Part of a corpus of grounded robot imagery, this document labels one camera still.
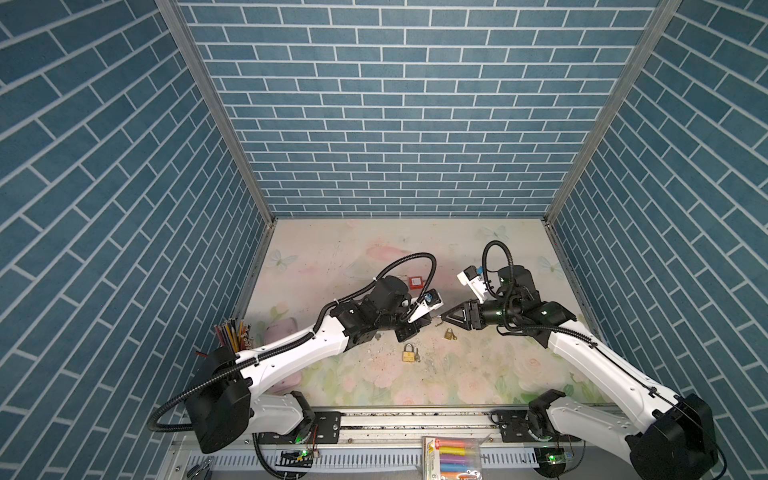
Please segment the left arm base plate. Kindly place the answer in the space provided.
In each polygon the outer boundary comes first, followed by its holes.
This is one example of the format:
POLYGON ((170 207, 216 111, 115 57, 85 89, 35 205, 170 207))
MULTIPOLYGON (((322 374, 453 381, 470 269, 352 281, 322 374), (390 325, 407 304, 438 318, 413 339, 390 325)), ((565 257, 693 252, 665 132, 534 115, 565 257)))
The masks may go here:
POLYGON ((285 435, 274 432, 258 433, 260 444, 266 445, 315 445, 337 444, 341 431, 340 411, 318 411, 314 418, 302 420, 297 427, 285 435))

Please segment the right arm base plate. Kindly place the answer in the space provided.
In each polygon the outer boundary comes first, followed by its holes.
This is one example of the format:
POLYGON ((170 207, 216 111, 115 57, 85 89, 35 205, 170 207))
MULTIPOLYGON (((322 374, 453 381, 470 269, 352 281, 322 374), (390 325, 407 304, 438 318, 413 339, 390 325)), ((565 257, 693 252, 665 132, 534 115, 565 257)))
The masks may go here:
POLYGON ((489 414, 491 423, 498 429, 503 443, 521 442, 580 442, 575 436, 560 435, 547 432, 528 419, 527 410, 500 409, 492 410, 489 414))

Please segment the red padlock with key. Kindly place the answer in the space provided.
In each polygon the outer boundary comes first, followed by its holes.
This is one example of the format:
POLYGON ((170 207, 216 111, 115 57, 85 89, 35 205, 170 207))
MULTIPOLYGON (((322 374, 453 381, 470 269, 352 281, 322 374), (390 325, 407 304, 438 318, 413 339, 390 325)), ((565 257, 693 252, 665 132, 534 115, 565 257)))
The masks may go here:
POLYGON ((422 277, 420 276, 412 276, 408 278, 409 288, 411 290, 419 290, 422 289, 425 285, 425 282, 422 277))

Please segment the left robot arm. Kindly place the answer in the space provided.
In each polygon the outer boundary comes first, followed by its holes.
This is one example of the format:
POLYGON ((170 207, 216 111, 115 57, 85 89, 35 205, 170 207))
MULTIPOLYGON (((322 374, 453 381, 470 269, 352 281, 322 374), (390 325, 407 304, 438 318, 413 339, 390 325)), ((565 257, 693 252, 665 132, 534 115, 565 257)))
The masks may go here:
POLYGON ((324 305, 314 324, 262 347, 210 353, 184 391, 153 411, 152 433, 193 432, 200 450, 217 452, 244 434, 275 433, 303 439, 315 414, 299 392, 274 395, 285 378, 326 358, 368 343, 381 331, 405 342, 442 305, 430 287, 435 256, 408 254, 373 280, 324 305))

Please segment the large brass padlock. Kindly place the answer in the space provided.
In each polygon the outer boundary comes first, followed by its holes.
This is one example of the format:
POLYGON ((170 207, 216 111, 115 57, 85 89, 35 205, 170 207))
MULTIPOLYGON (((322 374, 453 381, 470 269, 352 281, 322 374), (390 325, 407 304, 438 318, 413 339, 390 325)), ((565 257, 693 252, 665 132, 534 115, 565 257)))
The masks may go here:
POLYGON ((420 355, 419 355, 418 348, 412 343, 406 343, 402 352, 401 359, 405 363, 420 362, 420 355))

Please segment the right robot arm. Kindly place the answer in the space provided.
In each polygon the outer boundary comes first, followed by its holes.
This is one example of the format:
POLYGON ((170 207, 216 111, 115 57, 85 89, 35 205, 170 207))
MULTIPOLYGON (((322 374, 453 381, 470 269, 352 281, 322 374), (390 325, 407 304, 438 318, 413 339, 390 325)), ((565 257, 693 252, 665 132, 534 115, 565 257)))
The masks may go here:
POLYGON ((611 350, 561 304, 541 299, 531 272, 513 261, 506 244, 488 242, 505 258, 492 285, 486 264, 470 265, 457 279, 474 299, 448 310, 443 320, 467 331, 495 326, 508 337, 530 337, 567 361, 620 409, 610 414, 549 389, 528 404, 530 434, 539 440, 576 437, 630 464, 642 479, 701 479, 728 465, 716 440, 711 407, 698 395, 681 396, 611 350))

